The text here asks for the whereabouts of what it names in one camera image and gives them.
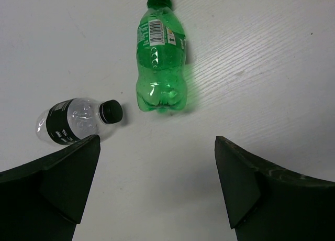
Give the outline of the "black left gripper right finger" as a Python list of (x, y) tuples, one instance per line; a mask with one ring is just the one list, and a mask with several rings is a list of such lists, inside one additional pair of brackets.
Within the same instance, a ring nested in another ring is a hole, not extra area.
[(238, 240), (334, 240), (334, 183), (283, 168), (225, 137), (215, 161)]

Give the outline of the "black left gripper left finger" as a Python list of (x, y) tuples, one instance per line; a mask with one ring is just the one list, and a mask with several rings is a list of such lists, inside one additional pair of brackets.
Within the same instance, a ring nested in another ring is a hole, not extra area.
[(72, 240), (101, 151), (97, 135), (1, 172), (1, 240)]

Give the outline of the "green plastic bottle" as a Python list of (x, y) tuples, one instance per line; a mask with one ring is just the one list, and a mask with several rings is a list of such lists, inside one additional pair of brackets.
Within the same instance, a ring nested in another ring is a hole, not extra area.
[(181, 111), (187, 103), (184, 28), (172, 0), (147, 0), (137, 29), (137, 102), (143, 112)]

